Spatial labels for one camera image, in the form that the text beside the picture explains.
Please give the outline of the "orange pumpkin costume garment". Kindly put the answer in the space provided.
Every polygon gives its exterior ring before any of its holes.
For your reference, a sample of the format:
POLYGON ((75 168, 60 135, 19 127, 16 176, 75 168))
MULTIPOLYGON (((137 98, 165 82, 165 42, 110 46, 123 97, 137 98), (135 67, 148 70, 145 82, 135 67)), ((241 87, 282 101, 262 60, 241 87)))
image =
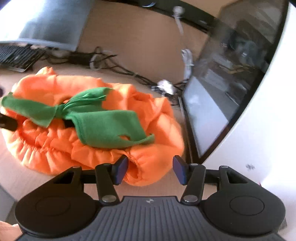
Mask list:
POLYGON ((185 148, 167 98, 50 67, 16 83, 1 100, 1 112, 18 123, 15 131, 3 131, 10 153, 48 175, 72 166, 90 170, 125 155, 125 182, 146 186, 165 176, 185 148))

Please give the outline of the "black keyboard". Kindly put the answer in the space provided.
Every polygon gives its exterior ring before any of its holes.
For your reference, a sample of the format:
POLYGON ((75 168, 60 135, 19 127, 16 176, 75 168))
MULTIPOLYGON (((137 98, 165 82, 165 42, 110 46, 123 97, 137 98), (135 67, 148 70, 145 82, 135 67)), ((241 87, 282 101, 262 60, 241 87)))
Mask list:
POLYGON ((42 49, 33 49, 31 45, 16 46, 1 44, 1 69, 26 72, 44 56, 42 49))

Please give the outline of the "white power adapter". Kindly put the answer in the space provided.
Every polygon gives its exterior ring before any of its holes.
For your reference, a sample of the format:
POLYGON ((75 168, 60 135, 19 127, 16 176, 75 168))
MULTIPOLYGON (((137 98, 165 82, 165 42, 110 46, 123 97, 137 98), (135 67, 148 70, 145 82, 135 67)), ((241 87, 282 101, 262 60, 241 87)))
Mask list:
POLYGON ((170 81, 166 80, 166 79, 160 80, 157 83, 157 87, 161 91, 164 91, 167 94, 174 95, 174 93, 175 93, 173 84, 170 81))

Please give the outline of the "grey computer monitor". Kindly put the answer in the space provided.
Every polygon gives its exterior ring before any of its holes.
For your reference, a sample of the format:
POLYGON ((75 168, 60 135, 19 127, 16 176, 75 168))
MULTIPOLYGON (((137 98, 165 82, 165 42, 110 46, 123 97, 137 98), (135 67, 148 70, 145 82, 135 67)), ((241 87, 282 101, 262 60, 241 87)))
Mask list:
POLYGON ((9 1, 1 9, 1 43, 75 51, 94 1, 9 1))

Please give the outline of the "large black framed monitor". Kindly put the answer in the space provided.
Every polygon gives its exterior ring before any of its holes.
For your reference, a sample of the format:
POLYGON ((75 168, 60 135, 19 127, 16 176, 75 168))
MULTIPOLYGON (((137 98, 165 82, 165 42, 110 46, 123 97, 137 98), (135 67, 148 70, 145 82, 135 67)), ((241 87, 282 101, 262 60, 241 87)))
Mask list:
POLYGON ((234 1, 223 6, 180 96, 187 162, 215 151, 250 103, 280 42, 288 1, 234 1))

